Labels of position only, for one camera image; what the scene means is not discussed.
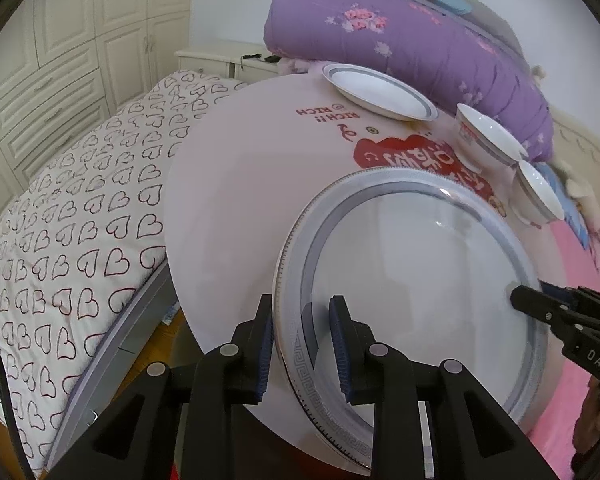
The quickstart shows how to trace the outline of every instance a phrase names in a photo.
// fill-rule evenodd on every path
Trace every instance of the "purple quilt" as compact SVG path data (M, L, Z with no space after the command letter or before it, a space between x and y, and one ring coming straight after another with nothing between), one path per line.
M465 103L511 131L531 160L552 156L552 118L533 78L487 39L414 1L273 0L264 41L282 57L385 72L451 114Z

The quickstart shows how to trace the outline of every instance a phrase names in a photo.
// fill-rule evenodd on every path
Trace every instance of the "pink tabletop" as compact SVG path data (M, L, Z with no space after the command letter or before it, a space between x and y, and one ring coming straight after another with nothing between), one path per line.
M455 158L455 119L405 123L347 101L321 75L272 78L211 110L178 151L168 177L166 250L173 283L203 351L230 340L271 292L278 253L306 204L335 180L363 168L435 171L473 189L523 242L540 279L566 284L551 229L523 225L506 201L511 174L478 176ZM541 414L562 360L555 341L539 401ZM251 411L291 444L332 465L362 472L323 443L272 359L269 387Z

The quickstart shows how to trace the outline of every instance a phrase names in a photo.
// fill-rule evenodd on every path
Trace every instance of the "bowl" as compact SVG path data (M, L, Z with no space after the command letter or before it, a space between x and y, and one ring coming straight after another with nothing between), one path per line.
M485 114L465 104L458 105L456 155L469 170L499 171L528 156L525 147Z
M516 168L509 206L527 225L540 227L554 220L564 220L564 211L554 190L526 160L520 160Z

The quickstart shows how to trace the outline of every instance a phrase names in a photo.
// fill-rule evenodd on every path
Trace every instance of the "pink blanket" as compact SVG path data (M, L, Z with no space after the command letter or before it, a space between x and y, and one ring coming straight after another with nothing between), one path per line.
M551 228L560 249L568 286L582 285L600 291L600 272L591 253L582 248L565 222L553 222ZM561 480L573 477L571 458L575 450L571 440L587 394L589 377L582 368L565 361L554 396L528 434Z

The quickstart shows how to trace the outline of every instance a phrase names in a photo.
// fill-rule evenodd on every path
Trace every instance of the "black cord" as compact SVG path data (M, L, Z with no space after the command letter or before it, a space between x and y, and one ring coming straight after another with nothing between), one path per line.
M7 382L7 373L4 370L2 364L2 358L0 357L0 402L2 403L2 410L4 412L4 420L7 423L7 430L9 431L9 437L11 437L11 443L13 449L16 452L20 469L26 480L36 480L36 476L31 470L27 455L24 453L22 442L20 441L20 435L18 434L18 427L16 426L16 418L13 414L13 406L11 405L11 396L9 394L9 383Z

